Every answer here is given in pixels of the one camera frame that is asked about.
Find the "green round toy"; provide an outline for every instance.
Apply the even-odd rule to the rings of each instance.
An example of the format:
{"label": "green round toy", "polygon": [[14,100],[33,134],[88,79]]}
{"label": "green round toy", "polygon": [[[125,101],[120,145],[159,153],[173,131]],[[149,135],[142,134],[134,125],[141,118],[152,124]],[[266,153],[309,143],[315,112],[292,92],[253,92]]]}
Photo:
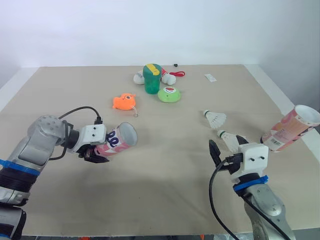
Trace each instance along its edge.
{"label": "green round toy", "polygon": [[158,91],[158,98],[164,103],[175,103],[180,97],[179,90],[172,86],[166,86]]}

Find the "green toy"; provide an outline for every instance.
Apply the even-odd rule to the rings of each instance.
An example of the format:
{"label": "green toy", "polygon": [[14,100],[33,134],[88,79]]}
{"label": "green toy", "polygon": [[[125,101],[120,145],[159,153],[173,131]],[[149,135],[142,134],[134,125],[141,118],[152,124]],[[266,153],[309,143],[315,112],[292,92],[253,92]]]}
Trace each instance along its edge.
{"label": "green toy", "polygon": [[160,88],[161,66],[149,63],[143,67],[144,89],[148,94],[157,94]]}
{"label": "green toy", "polygon": [[158,91],[158,98],[165,103],[175,103],[180,100],[180,92],[172,86],[166,86]]}

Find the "paper cup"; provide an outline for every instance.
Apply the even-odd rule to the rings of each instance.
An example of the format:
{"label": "paper cup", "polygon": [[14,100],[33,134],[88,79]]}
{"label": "paper cup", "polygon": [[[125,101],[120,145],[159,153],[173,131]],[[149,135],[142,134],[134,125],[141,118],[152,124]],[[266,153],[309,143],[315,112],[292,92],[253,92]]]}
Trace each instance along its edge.
{"label": "paper cup", "polygon": [[297,105],[261,137],[261,143],[272,151],[281,151],[320,124],[320,113]]}
{"label": "paper cup", "polygon": [[95,147],[96,155],[109,157],[131,148],[137,144],[138,135],[130,123],[123,122],[106,135],[106,141],[106,144]]}

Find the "white background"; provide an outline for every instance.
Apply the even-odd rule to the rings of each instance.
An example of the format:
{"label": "white background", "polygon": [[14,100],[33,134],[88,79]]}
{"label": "white background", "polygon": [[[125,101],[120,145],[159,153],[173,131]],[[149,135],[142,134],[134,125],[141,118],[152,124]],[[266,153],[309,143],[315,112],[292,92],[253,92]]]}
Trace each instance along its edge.
{"label": "white background", "polygon": [[294,104],[319,109],[319,8],[319,0],[0,0],[0,84],[17,66],[260,64]]}

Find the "blue band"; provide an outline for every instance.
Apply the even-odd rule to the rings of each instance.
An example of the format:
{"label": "blue band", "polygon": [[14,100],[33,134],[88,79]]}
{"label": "blue band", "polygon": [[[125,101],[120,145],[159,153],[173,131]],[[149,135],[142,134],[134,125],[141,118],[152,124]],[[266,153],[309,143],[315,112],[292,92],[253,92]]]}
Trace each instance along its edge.
{"label": "blue band", "polygon": [[269,179],[268,176],[265,175],[265,176],[260,177],[259,179],[248,181],[248,182],[245,182],[243,184],[234,186],[233,190],[235,192],[238,192],[238,191],[240,191],[242,189],[246,189],[246,188],[248,188],[248,187],[250,187],[252,185],[255,185],[255,184],[265,184],[266,182],[268,182],[268,179]]}
{"label": "blue band", "polygon": [[5,161],[5,160],[1,160],[0,159],[0,165],[2,165],[4,168],[15,169],[15,170],[27,173],[27,174],[32,174],[32,175],[35,175],[35,176],[39,176],[40,175],[39,171],[37,171],[35,169],[32,169],[32,168],[29,168],[29,167],[26,167],[26,166],[22,166],[22,165],[16,164],[16,163],[14,163],[12,161]]}
{"label": "blue band", "polygon": [[11,239],[8,235],[2,234],[2,233],[0,233],[0,237],[5,237],[5,238],[7,238],[7,239]]}

